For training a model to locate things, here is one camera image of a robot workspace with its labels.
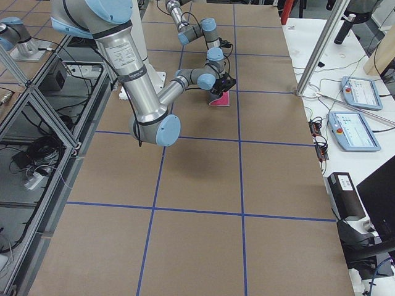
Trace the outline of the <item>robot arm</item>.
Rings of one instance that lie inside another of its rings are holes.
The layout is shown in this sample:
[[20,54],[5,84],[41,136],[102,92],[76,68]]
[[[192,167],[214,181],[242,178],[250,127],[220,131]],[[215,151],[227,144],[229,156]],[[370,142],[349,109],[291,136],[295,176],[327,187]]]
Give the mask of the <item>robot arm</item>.
[[163,1],[164,5],[160,5],[160,1],[155,1],[157,8],[172,18],[176,29],[178,40],[182,46],[188,45],[193,41],[203,37],[206,48],[221,48],[222,38],[217,31],[217,23],[214,18],[203,18],[198,21],[190,12],[183,11],[182,7],[190,1],[169,0]]
[[166,1],[165,7],[178,30],[182,45],[204,37],[206,62],[201,68],[181,69],[160,92],[156,92],[132,35],[131,1],[52,1],[53,29],[70,36],[89,38],[102,46],[100,57],[122,84],[133,110],[130,133],[139,141],[171,146],[180,135],[180,119],[168,110],[189,86],[222,96],[236,80],[225,70],[221,38],[213,18],[191,24],[181,7],[185,1]]

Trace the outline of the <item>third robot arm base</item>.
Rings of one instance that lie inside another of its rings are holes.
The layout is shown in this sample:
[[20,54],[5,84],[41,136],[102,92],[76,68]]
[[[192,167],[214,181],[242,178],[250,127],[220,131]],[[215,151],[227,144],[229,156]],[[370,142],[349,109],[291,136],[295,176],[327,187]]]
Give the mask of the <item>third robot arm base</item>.
[[52,51],[52,42],[35,40],[18,17],[1,19],[1,46],[20,62],[38,62]]

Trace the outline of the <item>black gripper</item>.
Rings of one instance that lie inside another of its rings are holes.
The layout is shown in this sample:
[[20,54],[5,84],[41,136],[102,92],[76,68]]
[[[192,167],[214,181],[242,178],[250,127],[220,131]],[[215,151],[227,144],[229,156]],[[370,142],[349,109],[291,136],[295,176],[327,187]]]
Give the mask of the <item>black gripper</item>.
[[222,94],[229,91],[236,84],[236,82],[237,80],[231,77],[229,73],[225,73],[220,78],[215,80],[210,93],[213,95],[222,96]]

